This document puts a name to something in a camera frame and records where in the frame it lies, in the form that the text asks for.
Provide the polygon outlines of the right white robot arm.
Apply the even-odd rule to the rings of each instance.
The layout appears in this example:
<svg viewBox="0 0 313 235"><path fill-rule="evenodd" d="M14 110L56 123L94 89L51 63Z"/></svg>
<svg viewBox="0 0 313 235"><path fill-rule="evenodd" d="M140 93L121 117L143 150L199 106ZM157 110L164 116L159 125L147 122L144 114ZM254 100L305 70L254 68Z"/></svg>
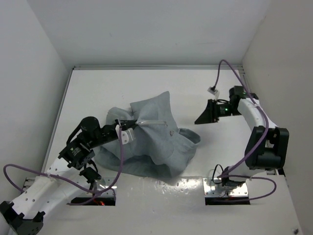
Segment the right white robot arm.
<svg viewBox="0 0 313 235"><path fill-rule="evenodd" d="M247 93L243 86L229 90L229 100L221 104L210 99L196 125L217 123L221 117L243 116L251 134L246 145L244 159L226 167L218 179L224 188L236 188L263 171L282 169L287 156L289 131L270 120L262 109L255 93Z"/></svg>

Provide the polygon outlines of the grey zip jacket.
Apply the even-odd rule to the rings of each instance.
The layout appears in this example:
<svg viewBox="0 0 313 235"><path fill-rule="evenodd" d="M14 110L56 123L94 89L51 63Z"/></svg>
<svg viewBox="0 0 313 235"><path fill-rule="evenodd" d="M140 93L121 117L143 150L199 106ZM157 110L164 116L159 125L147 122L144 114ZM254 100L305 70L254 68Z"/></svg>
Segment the grey zip jacket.
<svg viewBox="0 0 313 235"><path fill-rule="evenodd" d="M170 179L180 175L194 158L201 137L194 131L179 128L173 118L170 93L133 102L130 110L111 108L106 124L116 119L137 120L135 140L120 149L119 142L104 144L96 151L94 160L103 168L127 174Z"/></svg>

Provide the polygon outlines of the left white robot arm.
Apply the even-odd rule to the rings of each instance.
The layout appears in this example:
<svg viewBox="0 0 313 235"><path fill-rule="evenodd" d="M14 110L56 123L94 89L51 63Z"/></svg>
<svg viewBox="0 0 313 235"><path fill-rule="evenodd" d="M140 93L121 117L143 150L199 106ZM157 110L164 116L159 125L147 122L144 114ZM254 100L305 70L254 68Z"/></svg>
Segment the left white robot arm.
<svg viewBox="0 0 313 235"><path fill-rule="evenodd" d="M100 126L95 117L86 117L70 134L65 148L44 173L39 172L34 183L22 190L12 201L3 201L0 213L17 235L36 235L43 227L47 215L62 204L87 192L93 197L112 190L101 183L93 157L95 149L115 140L120 146L135 139L136 120L118 120L113 124Z"/></svg>

